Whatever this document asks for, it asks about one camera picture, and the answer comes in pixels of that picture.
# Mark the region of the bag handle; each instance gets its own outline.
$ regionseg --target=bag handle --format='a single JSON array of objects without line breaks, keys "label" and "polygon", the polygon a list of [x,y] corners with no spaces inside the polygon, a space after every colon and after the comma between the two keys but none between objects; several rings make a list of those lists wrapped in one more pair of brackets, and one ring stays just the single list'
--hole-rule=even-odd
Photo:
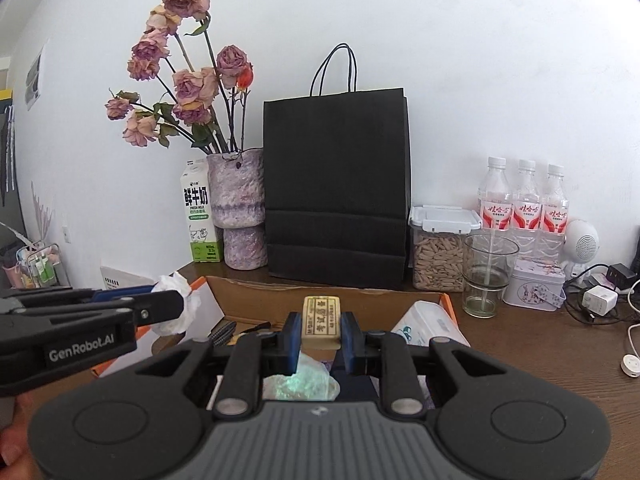
[{"label": "bag handle", "polygon": [[345,48],[349,54],[349,79],[347,82],[347,92],[351,92],[351,73],[353,72],[353,91],[356,91],[356,85],[358,83],[358,63],[356,62],[356,55],[353,53],[353,50],[347,43],[339,43],[337,44],[331,53],[326,57],[326,59],[321,63],[316,75],[314,76],[314,80],[311,82],[311,90],[309,90],[309,97],[314,94],[314,86],[316,85],[316,80],[320,75],[320,71],[322,71],[322,77],[320,78],[320,91],[318,95],[322,95],[322,85],[324,84],[324,76],[326,75],[326,69],[329,66],[329,62],[331,58],[334,56],[338,50]]}]

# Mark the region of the purple vase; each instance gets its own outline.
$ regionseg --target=purple vase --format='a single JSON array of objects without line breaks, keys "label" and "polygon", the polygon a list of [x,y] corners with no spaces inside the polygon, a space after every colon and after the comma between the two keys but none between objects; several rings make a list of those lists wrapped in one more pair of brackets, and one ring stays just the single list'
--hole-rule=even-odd
[{"label": "purple vase", "polygon": [[267,264],[264,226],[225,229],[225,263],[236,270],[252,270]]},{"label": "purple vase", "polygon": [[223,229],[264,222],[262,148],[207,155],[213,223]]}]

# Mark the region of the white bottle cap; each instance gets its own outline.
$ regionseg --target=white bottle cap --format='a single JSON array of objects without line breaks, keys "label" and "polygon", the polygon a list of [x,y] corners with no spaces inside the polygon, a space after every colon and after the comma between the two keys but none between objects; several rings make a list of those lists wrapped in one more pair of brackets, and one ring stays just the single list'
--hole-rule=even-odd
[{"label": "white bottle cap", "polygon": [[564,166],[549,165],[549,175],[564,176]]},{"label": "white bottle cap", "polygon": [[519,170],[535,170],[536,169],[536,161],[535,160],[525,160],[521,158],[518,162]]},{"label": "white bottle cap", "polygon": [[640,377],[640,359],[633,354],[627,354],[620,363],[622,371],[629,377]]},{"label": "white bottle cap", "polygon": [[489,168],[497,168],[498,170],[503,170],[506,167],[507,167],[506,158],[502,158],[501,156],[489,157]]}]

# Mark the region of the finger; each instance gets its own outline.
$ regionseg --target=finger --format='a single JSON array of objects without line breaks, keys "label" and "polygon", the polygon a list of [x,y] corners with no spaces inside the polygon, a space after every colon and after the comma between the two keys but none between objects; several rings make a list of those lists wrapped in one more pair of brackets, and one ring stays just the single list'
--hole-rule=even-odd
[{"label": "finger", "polygon": [[27,426],[26,415],[18,410],[12,425],[0,433],[0,456],[7,465],[11,465],[29,449]]},{"label": "finger", "polygon": [[28,453],[23,454],[14,464],[0,469],[0,480],[33,480],[38,478],[37,469]]},{"label": "finger", "polygon": [[20,394],[15,397],[15,404],[21,410],[28,411],[33,407],[33,395],[31,392]]}]

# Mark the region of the plastic water bottle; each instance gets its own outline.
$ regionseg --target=plastic water bottle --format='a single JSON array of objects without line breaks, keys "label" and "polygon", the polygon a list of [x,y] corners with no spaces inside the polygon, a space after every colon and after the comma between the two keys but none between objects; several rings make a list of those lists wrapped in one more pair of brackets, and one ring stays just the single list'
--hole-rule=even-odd
[{"label": "plastic water bottle", "polygon": [[564,243],[569,201],[562,185],[563,177],[562,166],[549,165],[542,192],[542,220],[535,251],[535,259],[546,263],[558,262]]},{"label": "plastic water bottle", "polygon": [[511,221],[511,189],[504,174],[507,161],[499,156],[489,157],[489,171],[478,188],[478,202],[482,229],[504,235]]},{"label": "plastic water bottle", "polygon": [[520,246],[519,258],[533,258],[536,249],[542,204],[535,175],[536,163],[533,160],[519,162],[518,181],[513,191],[510,233],[511,239]]}]

